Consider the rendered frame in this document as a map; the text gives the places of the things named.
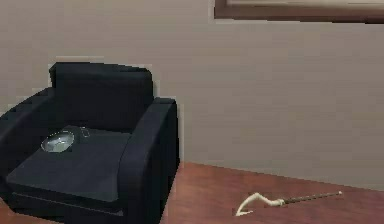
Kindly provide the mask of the brown framed wall picture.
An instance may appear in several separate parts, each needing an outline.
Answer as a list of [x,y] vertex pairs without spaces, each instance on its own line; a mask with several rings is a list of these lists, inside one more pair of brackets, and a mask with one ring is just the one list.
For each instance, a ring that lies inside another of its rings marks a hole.
[[214,18],[384,24],[384,0],[214,0]]

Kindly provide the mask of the grey round dish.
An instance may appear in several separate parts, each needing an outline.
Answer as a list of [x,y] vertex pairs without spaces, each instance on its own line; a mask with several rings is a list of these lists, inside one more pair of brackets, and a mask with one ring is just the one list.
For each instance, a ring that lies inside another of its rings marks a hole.
[[49,153],[61,153],[66,151],[75,140],[70,131],[60,131],[48,136],[42,143],[41,149]]

